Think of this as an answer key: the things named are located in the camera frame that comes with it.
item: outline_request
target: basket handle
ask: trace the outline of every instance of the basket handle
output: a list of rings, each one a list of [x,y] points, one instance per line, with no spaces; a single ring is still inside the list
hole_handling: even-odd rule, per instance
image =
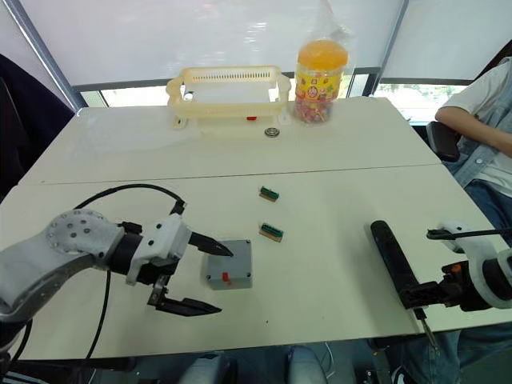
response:
[[[183,78],[173,78],[167,83],[166,92],[169,95],[169,101],[172,100],[173,104],[181,104],[183,102],[182,92],[180,90],[183,84]]]
[[[278,74],[276,80],[279,87],[279,100],[282,102],[287,102],[291,90],[290,79],[284,74]]]

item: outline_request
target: jeans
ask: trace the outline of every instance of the jeans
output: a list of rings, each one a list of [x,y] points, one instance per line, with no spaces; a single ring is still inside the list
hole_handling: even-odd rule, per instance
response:
[[[512,198],[482,180],[473,180],[465,191],[495,228],[512,226]],[[512,247],[511,235],[504,235],[503,239]],[[402,366],[417,384],[458,383],[461,370],[469,364],[512,350],[512,323],[439,332],[435,337],[437,351],[427,338],[402,345]]]

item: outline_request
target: person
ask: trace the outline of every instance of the person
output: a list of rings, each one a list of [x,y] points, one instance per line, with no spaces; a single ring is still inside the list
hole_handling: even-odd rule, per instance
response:
[[[461,134],[460,159],[445,164],[497,229],[512,227],[512,57],[504,58],[464,91],[453,95],[436,119]],[[512,235],[503,235],[512,247]],[[394,384],[454,384],[469,364],[512,349],[512,323],[435,335],[400,345]]]

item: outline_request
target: person's arm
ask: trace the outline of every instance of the person's arm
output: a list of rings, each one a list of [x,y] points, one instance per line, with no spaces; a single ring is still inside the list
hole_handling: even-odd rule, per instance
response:
[[[445,106],[438,110],[435,118],[462,136],[492,146],[512,157],[512,134],[507,134],[480,122],[466,110],[456,106]]]

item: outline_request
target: white table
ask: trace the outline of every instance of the white table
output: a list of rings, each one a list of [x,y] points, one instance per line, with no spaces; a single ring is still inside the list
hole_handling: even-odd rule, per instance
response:
[[[232,118],[189,122],[184,130],[173,131],[173,119],[166,106],[84,108],[21,184],[439,164],[438,158],[384,98],[340,100],[330,122],[321,126],[296,121],[281,126],[269,118],[255,122]],[[269,126],[281,130],[277,138],[264,135]],[[172,140],[181,141],[161,146]]]
[[[475,229],[490,228],[439,164],[155,183],[189,203],[184,218],[194,230],[252,241],[254,286],[211,290],[203,280],[205,256],[189,247],[170,280],[170,296],[203,300],[222,312],[181,318],[147,306],[150,287],[127,286],[123,276],[115,275],[96,358],[421,332],[400,305],[368,225],[377,219],[390,224],[420,282],[439,281],[442,266],[464,258],[427,240],[427,228],[452,218]],[[57,214],[118,184],[14,188],[0,205],[0,248],[36,234]],[[278,191],[279,200],[260,198],[261,185]],[[138,190],[119,192],[91,208],[115,221],[144,225],[164,216],[172,204],[157,192]],[[262,221],[285,231],[281,243],[258,234]],[[492,241],[505,248],[500,237]],[[83,358],[98,324],[104,285],[105,274],[96,270],[69,280],[34,318],[23,358]],[[506,310],[465,314],[459,308],[432,306],[426,312],[434,331],[512,321],[512,311]]]

